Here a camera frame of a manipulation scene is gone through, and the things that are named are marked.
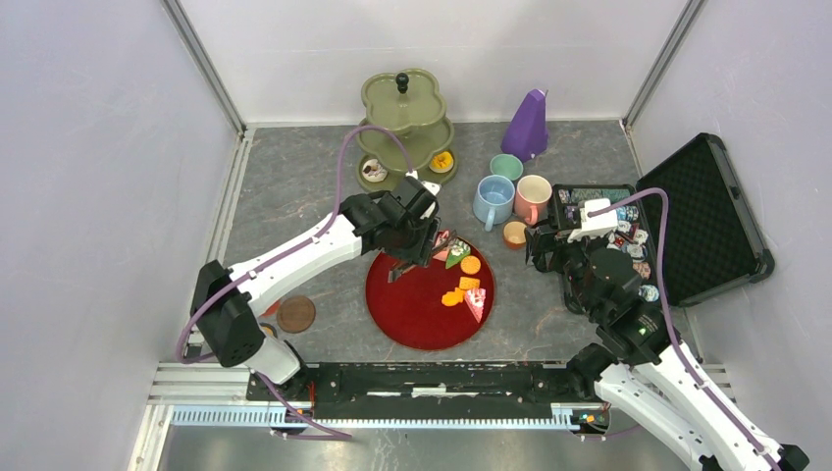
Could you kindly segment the green cake slice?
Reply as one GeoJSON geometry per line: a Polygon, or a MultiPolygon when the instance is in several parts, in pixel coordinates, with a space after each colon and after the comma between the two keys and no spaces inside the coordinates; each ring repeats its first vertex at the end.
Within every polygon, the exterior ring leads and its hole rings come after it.
{"type": "Polygon", "coordinates": [[[461,238],[456,238],[448,245],[448,253],[445,258],[445,267],[450,269],[461,263],[471,253],[471,246],[461,238]]]}

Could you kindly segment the chocolate white tart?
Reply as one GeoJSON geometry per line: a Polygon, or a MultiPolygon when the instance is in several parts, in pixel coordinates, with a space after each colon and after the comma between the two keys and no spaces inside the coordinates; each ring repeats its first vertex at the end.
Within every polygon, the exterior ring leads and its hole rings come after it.
{"type": "Polygon", "coordinates": [[[388,174],[388,170],[376,158],[366,160],[360,168],[362,179],[368,183],[380,183],[387,178],[388,174]]]}

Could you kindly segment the pink strawberry cake slice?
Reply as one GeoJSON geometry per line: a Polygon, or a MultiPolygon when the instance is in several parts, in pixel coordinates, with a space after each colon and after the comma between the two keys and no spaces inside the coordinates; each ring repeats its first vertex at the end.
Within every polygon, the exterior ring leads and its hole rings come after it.
{"type": "Polygon", "coordinates": [[[463,300],[478,324],[484,318],[487,297],[488,292],[485,288],[471,288],[464,293],[463,300]]]}

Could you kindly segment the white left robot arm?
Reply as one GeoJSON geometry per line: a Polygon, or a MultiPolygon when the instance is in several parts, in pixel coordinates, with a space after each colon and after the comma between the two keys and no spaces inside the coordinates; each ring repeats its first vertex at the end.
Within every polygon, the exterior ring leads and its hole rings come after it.
{"type": "Polygon", "coordinates": [[[440,228],[438,183],[405,176],[394,190],[346,197],[312,229],[230,268],[212,260],[197,275],[188,329],[225,367],[264,375],[284,399],[301,397],[308,374],[298,353],[268,336],[257,318],[293,289],[350,260],[381,251],[407,268],[426,267],[440,228]]]}

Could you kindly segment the square orange cracker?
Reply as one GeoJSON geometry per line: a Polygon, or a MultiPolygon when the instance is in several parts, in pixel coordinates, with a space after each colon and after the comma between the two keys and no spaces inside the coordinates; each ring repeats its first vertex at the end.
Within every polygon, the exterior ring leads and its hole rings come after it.
{"type": "Polygon", "coordinates": [[[477,289],[481,286],[481,281],[472,277],[460,277],[458,288],[462,290],[477,289]]]}

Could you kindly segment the orange fish-shaped cookie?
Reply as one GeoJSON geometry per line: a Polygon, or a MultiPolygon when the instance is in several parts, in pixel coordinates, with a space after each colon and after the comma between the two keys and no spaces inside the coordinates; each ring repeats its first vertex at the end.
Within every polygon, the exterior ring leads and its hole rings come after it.
{"type": "Polygon", "coordinates": [[[442,296],[441,303],[446,307],[452,307],[464,301],[466,291],[462,288],[455,288],[454,290],[446,292],[442,296]]]}

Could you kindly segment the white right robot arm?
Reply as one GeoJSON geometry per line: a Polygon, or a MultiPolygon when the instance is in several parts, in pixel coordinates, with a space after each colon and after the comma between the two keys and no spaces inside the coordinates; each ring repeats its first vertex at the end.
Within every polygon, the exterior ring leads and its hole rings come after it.
{"type": "Polygon", "coordinates": [[[525,231],[526,258],[560,275],[567,308],[596,325],[600,343],[567,364],[580,400],[616,406],[693,470],[804,470],[806,453],[757,427],[706,374],[671,320],[640,295],[643,278],[616,247],[539,223],[525,231]]]}

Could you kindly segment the round orange cookie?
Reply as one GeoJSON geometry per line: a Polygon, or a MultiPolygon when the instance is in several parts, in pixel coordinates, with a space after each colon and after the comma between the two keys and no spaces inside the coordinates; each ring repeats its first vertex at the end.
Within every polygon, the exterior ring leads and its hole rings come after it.
{"type": "Polygon", "coordinates": [[[460,269],[466,275],[476,275],[482,269],[482,262],[481,260],[474,255],[468,255],[464,257],[460,263],[460,269]]]}

